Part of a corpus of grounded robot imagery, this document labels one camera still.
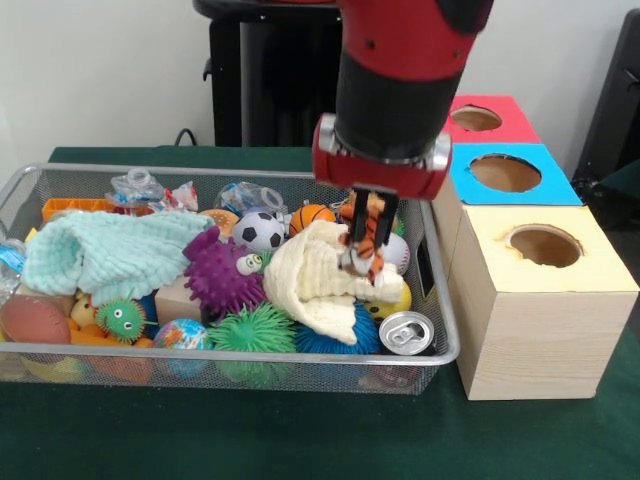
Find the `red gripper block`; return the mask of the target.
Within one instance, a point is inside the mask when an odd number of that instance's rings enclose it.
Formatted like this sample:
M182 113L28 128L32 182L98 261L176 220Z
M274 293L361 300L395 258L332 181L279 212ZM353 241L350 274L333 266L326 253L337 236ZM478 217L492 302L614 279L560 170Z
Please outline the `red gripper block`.
M442 133L418 157L401 162L371 160L346 149L336 135L335 120L334 115L323 115L315 127L313 173L319 182L356 188L347 240L349 261L354 263L366 239L367 190L380 192L378 196L384 201L378 215L378 245L386 245L393 230L398 197L435 198L448 174L453 144L451 136Z

